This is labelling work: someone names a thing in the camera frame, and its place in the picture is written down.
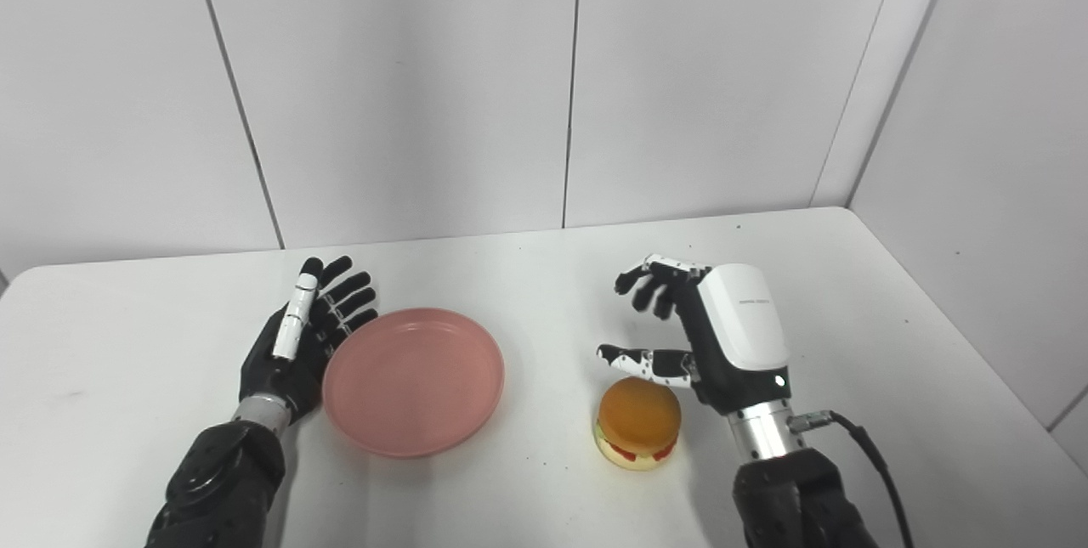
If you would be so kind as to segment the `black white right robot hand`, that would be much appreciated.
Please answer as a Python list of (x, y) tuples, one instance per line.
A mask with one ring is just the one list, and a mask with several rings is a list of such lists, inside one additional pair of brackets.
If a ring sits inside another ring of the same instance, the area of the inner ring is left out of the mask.
[(618, 274), (615, 292), (638, 312), (677, 317), (687, 350), (601, 344), (609, 368), (665, 387), (690, 388), (718, 414), (791, 397), (790, 352), (772, 294), (759, 267), (710, 266), (650, 254)]

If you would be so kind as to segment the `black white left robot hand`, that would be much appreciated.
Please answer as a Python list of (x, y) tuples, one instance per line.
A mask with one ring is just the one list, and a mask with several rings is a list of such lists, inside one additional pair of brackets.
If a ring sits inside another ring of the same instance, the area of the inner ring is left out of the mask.
[(242, 363), (240, 401), (256, 396), (279, 398), (289, 411), (292, 424), (321, 404), (329, 363), (342, 344), (378, 317), (378, 292), (371, 275), (354, 269), (351, 257), (342, 256), (330, 264), (310, 257), (300, 274), (309, 274), (314, 288), (306, 317), (297, 320), (295, 357), (275, 354), (284, 316), (290, 313), (296, 297), (292, 292), (287, 304), (268, 317)]

